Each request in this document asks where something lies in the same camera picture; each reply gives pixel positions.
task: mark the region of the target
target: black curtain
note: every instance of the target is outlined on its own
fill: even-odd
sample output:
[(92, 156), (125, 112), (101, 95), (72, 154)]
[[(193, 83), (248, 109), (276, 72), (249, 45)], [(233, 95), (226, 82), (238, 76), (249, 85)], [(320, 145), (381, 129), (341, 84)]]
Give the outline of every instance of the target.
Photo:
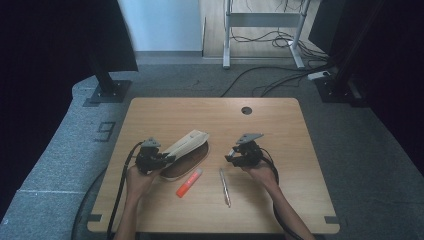
[(385, 1), (359, 52), (357, 85), (424, 174), (424, 4)]
[(37, 162), (72, 100), (93, 74), (91, 48), (107, 71), (137, 71), (116, 0), (0, 3), (0, 217)]

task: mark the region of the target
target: orange marker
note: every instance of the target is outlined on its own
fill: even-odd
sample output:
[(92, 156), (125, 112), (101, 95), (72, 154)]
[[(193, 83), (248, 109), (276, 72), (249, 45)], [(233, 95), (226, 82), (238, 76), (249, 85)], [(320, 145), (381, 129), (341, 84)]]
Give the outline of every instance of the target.
[(178, 188), (178, 190), (177, 190), (178, 197), (182, 198), (184, 196), (184, 194), (194, 184), (194, 182), (196, 182), (196, 180), (200, 177), (200, 175), (202, 175), (202, 173), (203, 173), (202, 169), (200, 169), (200, 168), (196, 169), (196, 171), (194, 171), (194, 173), (191, 174), (191, 176), (187, 179), (187, 181), (185, 183), (183, 183), (183, 185), (181, 185), (180, 188)]

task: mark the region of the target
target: shoe-shaped object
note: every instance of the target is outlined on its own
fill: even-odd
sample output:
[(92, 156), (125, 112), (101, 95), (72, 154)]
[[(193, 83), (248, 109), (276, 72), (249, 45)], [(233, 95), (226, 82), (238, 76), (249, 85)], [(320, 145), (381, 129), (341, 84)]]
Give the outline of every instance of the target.
[(194, 169), (209, 153), (208, 138), (209, 134), (193, 130), (166, 149), (163, 153), (176, 159), (162, 170), (160, 176), (175, 181)]

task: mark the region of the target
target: pen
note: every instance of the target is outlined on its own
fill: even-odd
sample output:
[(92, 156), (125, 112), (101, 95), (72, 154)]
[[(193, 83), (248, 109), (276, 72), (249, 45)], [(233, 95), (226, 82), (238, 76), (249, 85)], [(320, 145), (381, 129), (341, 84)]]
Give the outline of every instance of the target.
[(222, 185), (224, 186), (225, 203), (228, 207), (231, 207), (230, 195), (228, 195), (227, 183), (225, 182), (224, 171), (222, 168), (219, 169), (219, 175), (221, 175)]

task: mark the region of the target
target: black cable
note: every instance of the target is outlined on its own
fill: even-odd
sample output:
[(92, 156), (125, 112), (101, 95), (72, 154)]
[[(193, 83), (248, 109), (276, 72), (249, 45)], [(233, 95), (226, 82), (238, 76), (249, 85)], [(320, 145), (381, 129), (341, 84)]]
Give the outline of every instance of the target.
[(321, 60), (321, 59), (316, 59), (316, 60), (314, 60), (314, 59), (311, 59), (311, 60), (308, 60), (308, 63), (307, 63), (307, 65), (308, 65), (308, 67), (309, 68), (313, 68), (312, 66), (311, 66), (311, 62), (326, 62), (327, 60)]
[[(289, 80), (285, 81), (284, 83), (290, 82), (290, 81), (293, 81), (293, 80), (294, 79), (289, 79)], [(299, 87), (299, 83), (300, 83), (300, 80), (297, 82), (296, 85), (284, 85), (284, 87)], [(252, 91), (251, 91), (251, 97), (255, 97), (255, 91), (256, 91), (256, 89), (266, 88), (266, 87), (269, 87), (269, 85), (259, 86), (259, 87), (255, 87), (254, 89), (252, 89)]]
[[(296, 80), (296, 79), (301, 79), (302, 77), (306, 76), (310, 74), (308, 73), (302, 73), (302, 74), (295, 74), (295, 75), (291, 75), (289, 76), (289, 78), (281, 78), (271, 84), (269, 84), (268, 86), (265, 87), (265, 89), (262, 91), (262, 94), (260, 95), (260, 97), (264, 97), (268, 92), (272, 91), (273, 89), (283, 86), (285, 83)], [(292, 87), (299, 87), (300, 81), (298, 81), (298, 84), (296, 86), (292, 86)]]
[(262, 66), (262, 67), (254, 67), (251, 69), (248, 69), (244, 72), (242, 72), (241, 74), (239, 74), (237, 76), (237, 78), (231, 83), (231, 85), (227, 88), (227, 90), (225, 90), (225, 92), (223, 94), (221, 94), (220, 97), (224, 97), (225, 94), (227, 94), (228, 91), (230, 91), (230, 89), (234, 86), (234, 84), (246, 73), (251, 72), (253, 70), (257, 70), (257, 69), (282, 69), (282, 70), (288, 70), (288, 71), (310, 71), (307, 69), (294, 69), (294, 68), (285, 68), (285, 67), (279, 67), (279, 66)]
[(305, 76), (307, 76), (307, 75), (309, 75), (309, 74), (311, 74), (311, 73), (313, 73), (313, 72), (318, 72), (318, 71), (321, 71), (321, 70), (325, 70), (325, 69), (328, 69), (328, 68), (330, 68), (330, 67), (332, 67), (333, 66), (333, 63), (328, 63), (328, 64), (326, 64), (326, 65), (323, 65), (323, 66), (320, 66), (320, 67), (317, 67), (317, 68), (314, 68), (313, 70), (310, 70), (310, 71), (308, 71), (308, 72), (305, 72), (305, 73), (302, 73), (302, 74), (298, 74), (298, 75), (292, 75), (292, 76), (290, 76), (288, 79), (285, 79), (284, 81), (282, 81), (282, 82), (280, 82), (280, 83), (278, 83), (278, 84), (276, 84), (276, 85), (274, 85), (274, 86), (270, 86), (270, 88), (269, 89), (266, 89), (266, 90), (264, 90), (263, 92), (262, 92), (262, 94), (261, 94), (261, 97), (264, 97), (267, 93), (269, 93), (270, 91), (272, 91), (273, 89), (275, 89), (275, 88), (277, 88), (277, 87), (280, 87), (280, 86), (282, 86), (284, 83), (286, 83), (287, 81), (290, 81), (290, 80), (294, 80), (294, 79), (297, 79), (297, 78), (302, 78), (302, 77), (305, 77)]
[(119, 188), (118, 188), (118, 193), (116, 195), (115, 205), (113, 206), (112, 214), (111, 214), (110, 220), (109, 220), (109, 225), (107, 227), (107, 232), (106, 232), (106, 238), (107, 239), (112, 239), (113, 220), (115, 219), (116, 211), (118, 210), (118, 206), (119, 206), (119, 201), (121, 200), (122, 190), (124, 188), (124, 183), (125, 183), (125, 177), (127, 175), (127, 170), (128, 170), (128, 164), (130, 163), (131, 158), (133, 157), (135, 149), (138, 146), (140, 146), (142, 143), (143, 142), (139, 142), (133, 147), (133, 149), (128, 154), (127, 160), (125, 161), (124, 167), (122, 169), (121, 182), (119, 183)]
[[(244, 36), (234, 36), (233, 33), (233, 29), (230, 29), (231, 31), (231, 38), (234, 39), (236, 42), (240, 42), (240, 43), (247, 43), (247, 42), (271, 42), (273, 47), (278, 47), (278, 48), (287, 48), (290, 47), (290, 45), (288, 44), (288, 41), (291, 41), (293, 39), (293, 36), (281, 32), (280, 28), (277, 29), (277, 31), (271, 31), (268, 32), (266, 34), (264, 34), (263, 36), (257, 37), (257, 38), (247, 38)], [(270, 34), (273, 33), (277, 33), (278, 35), (273, 38), (273, 39), (263, 39), (265, 37), (267, 37)], [(280, 45), (278, 42), (279, 41), (284, 41), (285, 44), (284, 45)], [(308, 47), (306, 47), (305, 43), (303, 43), (301, 40), (298, 41), (298, 46), (300, 48), (300, 50), (302, 51), (302, 53), (307, 56), (307, 57), (311, 57), (311, 58), (316, 58), (316, 59), (320, 59), (323, 61), (326, 61), (328, 58), (325, 56), (319, 56), (317, 54), (325, 54), (324, 52), (320, 52), (320, 51), (316, 51), (316, 50), (312, 50)]]
[(76, 230), (77, 222), (78, 222), (78, 219), (80, 217), (82, 207), (85, 205), (85, 202), (87, 201), (88, 194), (91, 191), (91, 189), (93, 188), (94, 184), (97, 182), (97, 180), (99, 180), (99, 178), (106, 172), (106, 169), (107, 168), (103, 169), (99, 173), (99, 175), (97, 175), (97, 177), (94, 179), (94, 181), (91, 183), (90, 187), (88, 188), (88, 190), (84, 194), (84, 197), (83, 197), (83, 199), (80, 203), (80, 206), (78, 207), (77, 214), (75, 215), (74, 224), (72, 225), (71, 240), (75, 239), (75, 230)]
[(302, 7), (303, 7), (303, 4), (304, 4), (304, 3), (305, 3), (305, 0), (302, 0), (302, 1), (300, 2), (299, 6), (297, 6), (296, 8), (288, 7), (288, 6), (287, 6), (287, 3), (286, 3), (286, 7), (284, 8), (284, 12), (286, 12), (287, 7), (288, 7), (288, 8), (290, 8), (291, 10), (297, 10), (297, 9), (299, 9), (299, 12), (301, 12), (301, 11), (302, 11)]
[[(260, 148), (261, 150), (265, 151), (266, 154), (268, 155), (269, 159), (267, 159), (266, 157), (262, 157), (261, 159), (263, 161), (265, 161), (270, 167), (272, 172), (274, 173), (275, 176), (275, 181), (277, 182), (277, 185), (280, 185), (280, 178), (278, 175), (278, 170), (274, 165), (274, 160), (272, 160), (271, 154), (269, 154), (269, 152), (263, 148)], [(283, 230), (288, 233), (290, 236), (292, 236), (294, 239), (297, 240), (303, 240), (302, 237), (300, 237), (297, 233), (295, 233), (289, 226), (287, 226), (283, 219), (281, 219), (280, 215), (278, 214), (277, 208), (275, 207), (275, 204), (272, 204), (272, 209), (274, 211), (274, 216), (277, 219), (277, 222), (280, 224), (280, 226), (283, 228)]]
[(283, 12), (286, 12), (286, 10), (287, 10), (287, 5), (289, 4), (289, 0), (286, 0), (286, 6), (284, 6), (284, 11)]
[(275, 8), (274, 12), (277, 12), (277, 9), (278, 9), (281, 5), (283, 5), (283, 1), (284, 1), (284, 0), (281, 0), (280, 4), (278, 4), (278, 6)]
[(250, 9), (249, 3), (247, 2), (247, 0), (246, 0), (246, 7), (250, 10), (250, 12), (252, 12), (252, 9)]

